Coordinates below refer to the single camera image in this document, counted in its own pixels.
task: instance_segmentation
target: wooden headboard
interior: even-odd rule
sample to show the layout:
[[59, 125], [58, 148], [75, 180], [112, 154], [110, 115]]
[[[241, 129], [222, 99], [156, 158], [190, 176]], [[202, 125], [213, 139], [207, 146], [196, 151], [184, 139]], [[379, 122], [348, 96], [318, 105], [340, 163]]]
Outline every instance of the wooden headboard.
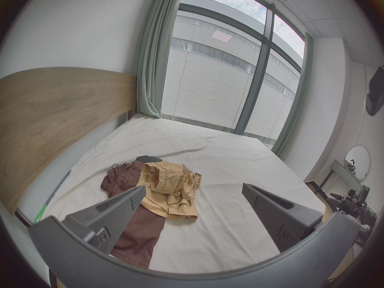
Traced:
[[135, 107], [129, 74], [50, 67], [0, 79], [0, 200], [8, 212], [65, 149]]

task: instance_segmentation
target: green curtain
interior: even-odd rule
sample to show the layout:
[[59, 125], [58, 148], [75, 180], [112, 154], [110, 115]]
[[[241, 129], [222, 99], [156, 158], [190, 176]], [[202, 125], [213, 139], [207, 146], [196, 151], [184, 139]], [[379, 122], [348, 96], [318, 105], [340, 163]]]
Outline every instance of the green curtain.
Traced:
[[303, 67], [301, 68], [301, 74], [299, 79], [299, 85], [297, 87], [295, 100], [292, 103], [291, 111], [284, 124], [283, 130], [281, 131], [275, 145], [271, 151], [280, 157], [281, 153], [285, 150], [287, 143], [289, 142], [295, 125], [299, 118], [300, 112], [303, 109], [305, 95], [308, 87], [308, 81], [310, 79], [310, 72], [312, 68], [312, 57], [313, 57], [313, 39], [308, 33], [305, 33], [305, 47], [304, 47], [304, 59]]
[[137, 112], [161, 117], [170, 41], [180, 0], [152, 0], [141, 28], [133, 62]]

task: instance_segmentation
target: floor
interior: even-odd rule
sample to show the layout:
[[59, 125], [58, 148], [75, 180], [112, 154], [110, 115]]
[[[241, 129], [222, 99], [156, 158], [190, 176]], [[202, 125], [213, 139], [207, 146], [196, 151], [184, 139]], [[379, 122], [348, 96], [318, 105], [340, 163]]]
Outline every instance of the floor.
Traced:
[[[312, 192], [315, 192], [315, 188], [313, 187], [313, 185], [311, 184], [307, 184], [307, 186], [312, 190]], [[319, 200], [321, 200], [323, 202], [323, 204], [325, 205], [325, 213], [323, 215], [323, 218], [322, 218], [322, 222], [326, 222], [330, 217], [331, 215], [333, 214], [333, 210], [331, 209], [331, 207], [329, 206], [328, 202], [326, 202], [326, 200], [321, 196], [321, 194], [319, 193], [316, 193], [316, 196], [319, 198]], [[344, 259], [341, 261], [341, 263], [339, 264], [339, 266], [336, 268], [336, 270], [331, 274], [331, 276], [329, 276], [329, 280], [333, 280], [334, 278], [336, 278], [337, 276], [339, 276], [341, 273], [344, 272], [344, 270], [346, 270], [346, 268], [353, 262], [354, 260], [354, 255], [353, 255], [353, 250], [352, 250], [352, 247], [349, 249], [347, 255], [344, 257]]]

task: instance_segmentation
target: sky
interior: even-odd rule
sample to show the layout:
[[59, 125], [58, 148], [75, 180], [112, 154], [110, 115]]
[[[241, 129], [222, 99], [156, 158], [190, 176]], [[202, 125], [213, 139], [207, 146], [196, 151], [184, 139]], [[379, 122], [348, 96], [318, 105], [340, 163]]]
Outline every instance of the sky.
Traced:
[[[215, 0], [233, 7], [261, 23], [265, 23], [266, 7], [255, 0]], [[300, 56], [304, 56], [304, 42], [302, 39], [279, 17], [275, 16], [273, 31], [288, 43]]]

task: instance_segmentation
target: mirror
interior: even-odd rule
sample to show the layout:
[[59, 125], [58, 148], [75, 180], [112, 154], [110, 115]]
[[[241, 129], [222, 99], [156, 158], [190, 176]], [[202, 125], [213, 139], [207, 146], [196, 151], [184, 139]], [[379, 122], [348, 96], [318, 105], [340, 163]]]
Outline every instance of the mirror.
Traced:
[[344, 166], [362, 181], [368, 173], [370, 159], [367, 149], [364, 146], [352, 147], [345, 157]]

